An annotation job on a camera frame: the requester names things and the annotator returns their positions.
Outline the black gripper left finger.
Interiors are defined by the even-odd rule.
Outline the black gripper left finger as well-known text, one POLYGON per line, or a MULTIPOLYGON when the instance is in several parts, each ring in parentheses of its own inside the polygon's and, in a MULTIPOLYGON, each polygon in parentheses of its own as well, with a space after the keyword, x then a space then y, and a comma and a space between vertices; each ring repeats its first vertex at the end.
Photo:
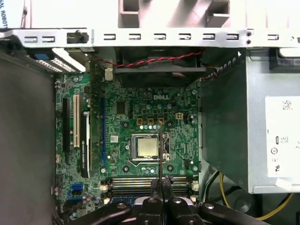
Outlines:
POLYGON ((113 202, 77 219, 78 225, 159 225, 163 216, 162 181, 151 182, 151 194, 127 202, 113 202))

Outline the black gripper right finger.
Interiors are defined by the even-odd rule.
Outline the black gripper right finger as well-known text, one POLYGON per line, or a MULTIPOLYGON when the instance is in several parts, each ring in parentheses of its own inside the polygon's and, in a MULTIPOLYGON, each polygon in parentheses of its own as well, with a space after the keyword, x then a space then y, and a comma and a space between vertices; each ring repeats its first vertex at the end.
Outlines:
POLYGON ((266 225, 267 223, 219 203, 189 205, 173 193, 173 177, 163 179, 163 196, 168 225, 266 225))

